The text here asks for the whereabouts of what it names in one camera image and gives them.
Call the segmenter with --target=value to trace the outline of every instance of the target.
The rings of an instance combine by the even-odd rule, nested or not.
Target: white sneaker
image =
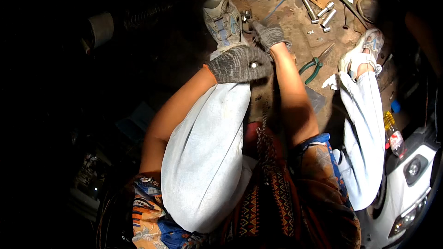
[[[367,30],[362,34],[357,45],[338,61],[338,71],[349,74],[355,82],[358,66],[360,64],[370,64],[374,68],[375,74],[378,75],[381,72],[381,65],[377,64],[377,58],[384,43],[385,37],[379,29]],[[370,53],[363,53],[365,48]]]

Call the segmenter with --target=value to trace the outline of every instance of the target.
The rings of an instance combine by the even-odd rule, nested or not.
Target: hand
[[[217,84],[246,83],[272,74],[269,57],[259,48],[240,45],[229,49],[220,56],[204,64],[214,75]]]
[[[266,53],[269,53],[269,49],[277,43],[284,42],[289,50],[292,46],[290,41],[284,39],[283,30],[280,25],[270,25],[268,27],[263,26],[257,21],[252,21],[252,27],[257,32],[261,45],[264,47]]]

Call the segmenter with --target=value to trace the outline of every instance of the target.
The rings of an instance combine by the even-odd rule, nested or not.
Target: plastic bottle
[[[389,136],[389,144],[391,145],[392,153],[399,158],[403,157],[405,148],[403,136],[395,126],[394,118],[390,112],[385,112],[383,122],[385,123],[386,134]]]

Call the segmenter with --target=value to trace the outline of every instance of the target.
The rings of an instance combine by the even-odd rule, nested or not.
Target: pliers
[[[329,55],[329,53],[332,51],[332,49],[334,48],[335,43],[331,44],[328,48],[326,48],[325,51],[323,51],[320,56],[318,57],[314,57],[312,59],[311,62],[305,64],[300,70],[299,70],[299,74],[301,75],[305,70],[307,70],[308,68],[312,67],[313,65],[317,65],[315,67],[315,70],[313,72],[313,74],[311,76],[309,76],[308,79],[306,79],[305,81],[305,85],[309,84],[318,74],[318,71],[320,70],[320,68],[323,66],[323,61],[324,59],[326,59],[326,57]]]

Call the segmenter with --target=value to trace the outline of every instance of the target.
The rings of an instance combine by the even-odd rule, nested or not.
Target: white car
[[[436,156],[439,145],[434,140],[434,127],[423,133],[416,131],[405,142],[403,158],[393,154],[386,158],[385,177],[376,200],[356,212],[362,228],[362,248],[395,247],[408,235],[407,230],[423,219],[432,200],[431,191],[434,189],[434,194],[440,182],[432,186],[441,160],[441,151]]]

